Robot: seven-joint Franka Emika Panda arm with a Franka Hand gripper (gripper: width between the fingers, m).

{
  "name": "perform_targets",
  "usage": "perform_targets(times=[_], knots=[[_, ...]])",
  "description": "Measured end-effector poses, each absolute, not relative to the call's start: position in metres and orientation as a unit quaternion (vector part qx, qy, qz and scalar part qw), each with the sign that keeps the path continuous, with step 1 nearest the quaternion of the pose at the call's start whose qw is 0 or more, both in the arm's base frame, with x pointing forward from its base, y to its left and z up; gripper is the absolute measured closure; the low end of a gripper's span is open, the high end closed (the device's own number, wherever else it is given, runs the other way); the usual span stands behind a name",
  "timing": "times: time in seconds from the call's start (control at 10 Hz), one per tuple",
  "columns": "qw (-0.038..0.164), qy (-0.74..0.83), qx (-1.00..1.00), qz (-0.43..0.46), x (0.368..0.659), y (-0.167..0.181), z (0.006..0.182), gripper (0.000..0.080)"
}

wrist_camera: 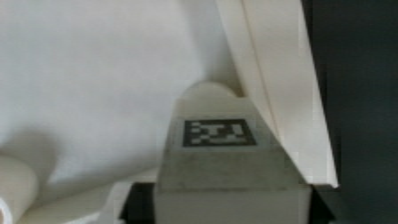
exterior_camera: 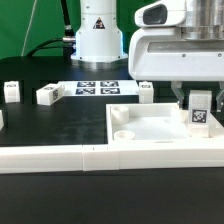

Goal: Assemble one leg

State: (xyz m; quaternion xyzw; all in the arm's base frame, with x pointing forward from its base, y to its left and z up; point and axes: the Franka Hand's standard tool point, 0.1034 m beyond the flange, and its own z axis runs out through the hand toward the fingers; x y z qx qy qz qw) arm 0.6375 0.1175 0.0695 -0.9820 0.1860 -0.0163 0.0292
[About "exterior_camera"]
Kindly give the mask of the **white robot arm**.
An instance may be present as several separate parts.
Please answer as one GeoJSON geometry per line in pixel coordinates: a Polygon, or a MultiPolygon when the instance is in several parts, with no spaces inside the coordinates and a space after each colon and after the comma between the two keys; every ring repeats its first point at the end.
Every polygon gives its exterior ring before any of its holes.
{"type": "Polygon", "coordinates": [[[182,101],[185,81],[217,82],[224,102],[224,0],[157,0],[135,12],[129,51],[117,27],[116,0],[80,0],[81,27],[71,59],[92,69],[123,59],[135,80],[169,81],[182,101]]]}

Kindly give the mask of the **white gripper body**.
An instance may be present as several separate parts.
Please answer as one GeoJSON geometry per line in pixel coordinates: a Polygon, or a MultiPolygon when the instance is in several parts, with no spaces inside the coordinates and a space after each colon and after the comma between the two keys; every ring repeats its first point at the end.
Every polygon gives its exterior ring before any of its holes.
{"type": "Polygon", "coordinates": [[[224,0],[157,0],[134,19],[133,79],[224,81],[224,0]]]}

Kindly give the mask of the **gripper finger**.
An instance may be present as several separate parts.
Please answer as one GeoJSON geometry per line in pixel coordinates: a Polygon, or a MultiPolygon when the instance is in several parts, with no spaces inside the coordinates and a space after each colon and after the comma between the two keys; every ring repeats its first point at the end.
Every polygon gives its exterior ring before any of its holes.
{"type": "Polygon", "coordinates": [[[219,82],[216,92],[216,111],[221,112],[224,102],[224,81],[219,82]]]}
{"type": "Polygon", "coordinates": [[[178,99],[178,106],[180,109],[183,108],[183,102],[184,102],[184,92],[182,90],[182,81],[172,81],[171,82],[171,89],[174,93],[174,95],[177,97],[178,99]]]}

